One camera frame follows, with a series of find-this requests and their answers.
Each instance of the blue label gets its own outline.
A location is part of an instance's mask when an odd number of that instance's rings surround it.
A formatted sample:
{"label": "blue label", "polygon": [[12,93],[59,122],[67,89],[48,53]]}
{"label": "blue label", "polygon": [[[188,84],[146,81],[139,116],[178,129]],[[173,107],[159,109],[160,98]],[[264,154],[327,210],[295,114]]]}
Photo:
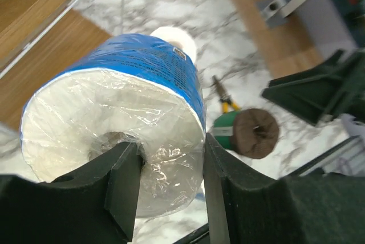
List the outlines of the blue label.
{"label": "blue label", "polygon": [[111,38],[58,76],[90,68],[108,68],[170,88],[193,108],[205,129],[197,70],[189,56],[164,40],[141,34]]}

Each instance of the pliers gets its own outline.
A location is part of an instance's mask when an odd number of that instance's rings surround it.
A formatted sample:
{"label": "pliers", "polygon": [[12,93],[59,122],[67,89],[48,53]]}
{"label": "pliers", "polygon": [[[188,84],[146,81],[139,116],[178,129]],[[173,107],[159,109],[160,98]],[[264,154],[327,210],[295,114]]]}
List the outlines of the pliers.
{"label": "pliers", "polygon": [[240,107],[231,100],[230,95],[227,93],[223,85],[218,81],[216,75],[213,76],[213,84],[220,97],[219,101],[222,103],[223,114],[229,112],[229,107],[232,107],[233,110],[240,110]]}

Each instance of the yellow handle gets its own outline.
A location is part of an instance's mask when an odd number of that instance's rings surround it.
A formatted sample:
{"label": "yellow handle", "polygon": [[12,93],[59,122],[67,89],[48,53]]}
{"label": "yellow handle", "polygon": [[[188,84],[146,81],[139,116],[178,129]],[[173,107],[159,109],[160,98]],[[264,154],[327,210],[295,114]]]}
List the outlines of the yellow handle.
{"label": "yellow handle", "polygon": [[240,110],[240,107],[236,103],[231,104],[233,110]]}
{"label": "yellow handle", "polygon": [[222,103],[222,109],[223,109],[223,114],[227,113],[229,111],[229,104]]}

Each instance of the white toilet paper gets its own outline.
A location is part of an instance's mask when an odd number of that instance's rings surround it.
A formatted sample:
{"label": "white toilet paper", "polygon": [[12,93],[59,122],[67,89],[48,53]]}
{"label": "white toilet paper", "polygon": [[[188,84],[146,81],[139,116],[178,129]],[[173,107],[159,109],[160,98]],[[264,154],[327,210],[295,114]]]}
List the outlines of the white toilet paper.
{"label": "white toilet paper", "polygon": [[197,47],[194,39],[184,30],[178,27],[163,26],[151,33],[151,36],[160,38],[173,46],[183,50],[191,58],[193,64],[196,62]]}
{"label": "white toilet paper", "polygon": [[[191,86],[195,67],[172,50],[149,36],[113,38],[37,91],[25,107],[21,139],[38,178],[50,182],[133,137],[147,162],[137,217],[188,205],[202,181],[205,119],[200,88]],[[165,53],[171,64],[156,59]],[[187,70],[181,62],[190,63]]]}

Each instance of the green object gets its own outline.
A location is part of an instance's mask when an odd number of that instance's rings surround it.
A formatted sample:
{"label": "green object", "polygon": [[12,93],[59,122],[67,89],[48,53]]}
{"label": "green object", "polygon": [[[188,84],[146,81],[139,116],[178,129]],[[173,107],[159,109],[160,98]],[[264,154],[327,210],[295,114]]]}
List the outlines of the green object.
{"label": "green object", "polygon": [[240,110],[223,114],[214,121],[213,136],[224,149],[233,150],[231,137],[233,136],[233,122]]}
{"label": "green object", "polygon": [[365,121],[365,52],[340,62],[337,51],[322,64],[272,80],[262,96],[307,123],[334,120],[343,113]]}

